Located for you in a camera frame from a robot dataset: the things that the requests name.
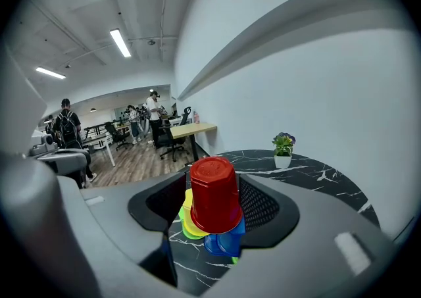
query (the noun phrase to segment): wooden floor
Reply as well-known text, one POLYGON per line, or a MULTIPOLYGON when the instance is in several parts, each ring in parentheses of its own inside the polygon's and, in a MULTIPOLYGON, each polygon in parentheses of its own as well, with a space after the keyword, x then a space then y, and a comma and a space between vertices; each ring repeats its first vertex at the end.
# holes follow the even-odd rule
MULTIPOLYGON (((140 143, 136 145, 129 144, 127 149, 121 147, 118 151, 115 149, 116 144, 112 144, 110 149, 116 163, 115 167, 112 167, 106 149, 92 154, 90 168, 92 172, 98 175, 92 182, 92 186, 107 187, 127 184, 128 182, 138 182, 154 176, 177 172, 184 167, 185 163, 193 161, 189 139, 184 143, 184 148, 190 154, 176 152, 177 162, 172 161, 172 154, 165 155, 164 160, 161 160, 159 155, 164 153, 167 148, 162 147, 155 150, 153 144, 147 143, 149 140, 152 140, 151 134, 140 143)), ((197 147, 197 152, 199 157, 205 155, 205 152, 200 147, 197 147)))

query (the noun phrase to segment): office chair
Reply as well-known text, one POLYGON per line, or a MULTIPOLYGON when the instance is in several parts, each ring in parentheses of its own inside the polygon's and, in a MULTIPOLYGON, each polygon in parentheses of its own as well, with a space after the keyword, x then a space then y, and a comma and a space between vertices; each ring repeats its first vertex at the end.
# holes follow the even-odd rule
MULTIPOLYGON (((186 107, 184 109, 184 115, 183 115, 182 121, 180 122, 180 126, 186 124, 187 118, 188 118, 190 112, 191 112, 191 107, 186 107)), ((158 143, 160 143, 161 145, 171 146, 170 149, 167 149, 165 153, 163 153, 159 156, 161 158, 161 160, 164 159, 164 155, 172 153, 172 160, 174 162, 176 162, 177 161, 176 158, 175 158, 176 151, 183 151, 183 152, 186 152, 186 154, 190 154, 190 152, 187 151, 186 149, 184 149, 184 147, 183 147, 183 144, 186 141, 186 137, 179 137, 177 139, 174 139, 172 137, 170 126, 163 126, 163 127, 160 127, 160 129, 165 131, 165 135, 159 137, 158 143)))
POLYGON ((130 135, 130 132, 119 134, 117 129, 110 122, 106 122, 104 126, 108 133, 112 135, 112 140, 117 143, 116 151, 122 146, 127 149, 125 145, 128 145, 129 143, 126 143, 126 138, 130 135))

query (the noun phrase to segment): plastic cup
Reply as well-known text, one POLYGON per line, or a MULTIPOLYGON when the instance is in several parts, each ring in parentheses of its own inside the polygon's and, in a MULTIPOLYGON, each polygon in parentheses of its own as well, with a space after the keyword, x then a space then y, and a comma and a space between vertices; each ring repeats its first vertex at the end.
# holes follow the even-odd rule
POLYGON ((239 224, 243 212, 234 167, 228 159, 208 157, 195 162, 190 168, 190 180, 193 190, 190 215, 198 228, 210 234, 223 234, 239 224))
POLYGON ((204 232, 203 230, 199 229, 191 220, 191 205, 193 201, 193 194, 191 189, 186 190, 186 199, 183 203, 183 211, 184 211, 184 228, 187 232, 192 236, 197 236, 198 238, 204 237, 209 235, 208 232, 204 232))
POLYGON ((191 235, 187 230, 186 230, 186 227, 185 227, 185 224, 184 224, 184 209, 183 209, 183 206, 180 208, 180 211, 178 212, 178 216, 180 217, 180 221, 181 221, 181 224, 182 224, 182 229, 183 229, 183 234, 188 238, 188 239, 201 239, 201 238, 203 238, 202 236, 194 236, 194 235, 191 235))
POLYGON ((225 254, 222 252, 221 249, 219 249, 219 246, 216 242, 216 235, 211 234, 205 237, 205 242, 203 243, 205 245, 205 249, 215 256, 224 256, 225 254))
POLYGON ((224 254, 231 257, 238 257, 240 254, 239 241, 244 234, 245 222, 244 218, 242 218, 238 226, 236 226, 230 232, 216 235, 216 243, 218 244, 219 249, 224 252, 224 254))
POLYGON ((182 229, 183 229, 183 234, 188 238, 188 239, 201 239, 203 238, 203 236, 195 236, 192 235, 191 233, 189 233, 186 229, 186 224, 184 223, 184 221, 182 220, 182 229))
POLYGON ((178 217, 180 217, 181 221, 184 221, 184 210, 183 206, 180 208, 180 211, 178 212, 178 217))

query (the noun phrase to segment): black marble table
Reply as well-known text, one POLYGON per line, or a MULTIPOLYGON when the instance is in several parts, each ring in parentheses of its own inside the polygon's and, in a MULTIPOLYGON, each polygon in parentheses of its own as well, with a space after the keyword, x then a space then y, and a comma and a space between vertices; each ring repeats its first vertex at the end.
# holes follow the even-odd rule
MULTIPOLYGON (((271 178, 337 197, 379 226, 376 213, 364 193, 345 175, 323 162, 294 154, 290 166, 280 170, 275 166, 273 151, 233 151, 218 156, 226 157, 234 165, 237 174, 271 178)), ((187 172, 187 187, 190 187, 189 169, 187 166, 182 170, 187 172)), ((184 292, 202 294, 235 266, 231 257, 208 253, 203 246, 203 238, 188 239, 183 234, 179 217, 170 227, 169 238, 178 275, 178 289, 184 292)))

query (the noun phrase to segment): ceiling light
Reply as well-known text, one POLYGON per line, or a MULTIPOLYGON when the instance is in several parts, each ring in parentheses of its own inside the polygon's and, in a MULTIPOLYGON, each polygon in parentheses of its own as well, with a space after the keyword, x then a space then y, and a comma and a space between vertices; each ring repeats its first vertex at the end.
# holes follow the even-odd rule
POLYGON ((66 76, 63 76, 62 74, 56 74, 55 72, 50 71, 50 70, 46 70, 46 69, 44 69, 44 68, 42 68, 40 66, 37 67, 36 70, 38 72, 42 72, 43 74, 48 74, 48 75, 50 75, 52 77, 60 78, 61 80, 63 80, 63 79, 66 78, 66 76))
POLYGON ((120 29, 113 29, 110 31, 110 34, 112 38, 114 39, 114 42, 116 42, 117 47, 120 49, 124 57, 131 57, 131 54, 129 50, 126 47, 126 44, 124 44, 123 37, 121 37, 120 29))

